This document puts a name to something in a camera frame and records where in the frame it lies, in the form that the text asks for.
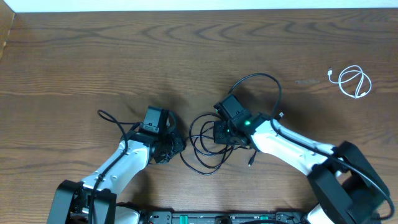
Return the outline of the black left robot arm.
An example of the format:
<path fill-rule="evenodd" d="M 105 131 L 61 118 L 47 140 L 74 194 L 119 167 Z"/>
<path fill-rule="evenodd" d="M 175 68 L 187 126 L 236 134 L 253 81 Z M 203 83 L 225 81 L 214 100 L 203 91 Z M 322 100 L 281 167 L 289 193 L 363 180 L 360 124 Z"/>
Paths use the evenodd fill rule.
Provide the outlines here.
<path fill-rule="evenodd" d="M 48 223 L 144 223 L 137 208 L 119 205 L 127 184 L 150 162 L 166 164 L 185 149 L 174 112 L 150 106 L 143 121 L 122 130 L 116 151 L 79 182 L 64 180 L 56 189 Z"/>

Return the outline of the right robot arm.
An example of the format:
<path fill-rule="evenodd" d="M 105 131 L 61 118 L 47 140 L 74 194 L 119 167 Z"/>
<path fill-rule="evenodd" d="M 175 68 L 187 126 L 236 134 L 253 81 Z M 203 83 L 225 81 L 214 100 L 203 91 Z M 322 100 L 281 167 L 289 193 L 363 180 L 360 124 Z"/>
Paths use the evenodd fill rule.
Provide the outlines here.
<path fill-rule="evenodd" d="M 364 154 L 345 141 L 339 146 L 297 134 L 267 114 L 251 114 L 234 95 L 214 105 L 220 115 L 215 143 L 236 143 L 270 154 L 303 173 L 317 198 L 305 223 L 380 223 L 377 210 L 389 189 Z"/>

